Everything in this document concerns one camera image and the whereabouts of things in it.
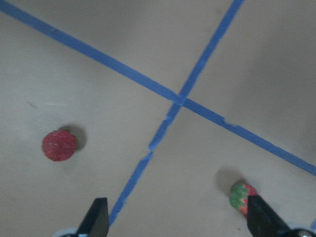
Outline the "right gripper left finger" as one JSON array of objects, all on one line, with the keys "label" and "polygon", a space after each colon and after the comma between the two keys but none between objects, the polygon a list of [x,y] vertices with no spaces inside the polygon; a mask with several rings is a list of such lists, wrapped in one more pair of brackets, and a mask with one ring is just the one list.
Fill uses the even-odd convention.
[{"label": "right gripper left finger", "polygon": [[109,231],[108,202],[96,198],[76,231],[77,237],[106,237]]}]

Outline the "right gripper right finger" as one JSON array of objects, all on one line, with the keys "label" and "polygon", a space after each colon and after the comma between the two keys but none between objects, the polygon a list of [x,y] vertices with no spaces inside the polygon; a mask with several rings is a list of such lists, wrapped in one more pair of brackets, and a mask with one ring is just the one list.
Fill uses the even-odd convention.
[{"label": "right gripper right finger", "polygon": [[294,232],[259,195],[248,197],[247,227],[253,237],[293,237]]}]

